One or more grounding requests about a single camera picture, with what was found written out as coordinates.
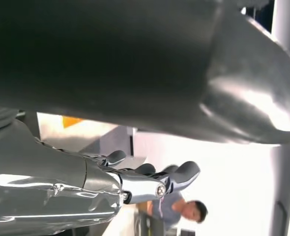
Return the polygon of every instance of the short black hair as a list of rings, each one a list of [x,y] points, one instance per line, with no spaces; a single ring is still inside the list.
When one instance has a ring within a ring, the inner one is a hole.
[[[206,218],[208,211],[207,210],[207,207],[202,202],[195,201],[195,205],[201,213],[201,220],[198,223],[202,223]]]

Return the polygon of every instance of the gray shirt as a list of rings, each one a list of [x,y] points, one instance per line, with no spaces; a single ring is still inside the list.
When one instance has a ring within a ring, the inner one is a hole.
[[[172,205],[183,199],[179,192],[165,195],[160,200],[152,201],[152,217],[162,220],[165,228],[168,229],[172,225],[177,224],[180,219],[180,214],[172,210]]]

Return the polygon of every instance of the man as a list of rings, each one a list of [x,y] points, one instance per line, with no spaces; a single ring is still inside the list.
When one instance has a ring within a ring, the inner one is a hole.
[[[202,202],[186,202],[178,192],[165,195],[160,200],[138,204],[137,207],[153,218],[162,220],[166,229],[177,224],[181,216],[187,220],[202,223],[208,214],[206,206]]]

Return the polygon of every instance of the metallic robot arm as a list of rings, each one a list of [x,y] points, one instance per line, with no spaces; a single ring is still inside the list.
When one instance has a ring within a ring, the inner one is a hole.
[[[0,106],[290,142],[290,56],[223,0],[0,2]]]
[[[50,235],[107,222],[123,203],[180,191],[200,172],[194,162],[172,172],[155,173],[143,168],[146,165],[115,170],[111,166],[126,155],[116,151],[88,156],[55,149],[32,137],[15,119],[16,112],[0,108],[0,236]]]

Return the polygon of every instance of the orange object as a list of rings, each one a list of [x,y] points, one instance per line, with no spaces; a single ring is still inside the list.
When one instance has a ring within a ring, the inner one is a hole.
[[[63,116],[63,125],[64,128],[67,128],[72,125],[75,125],[79,122],[83,121],[83,119],[81,118],[75,118],[75,117],[65,117]]]

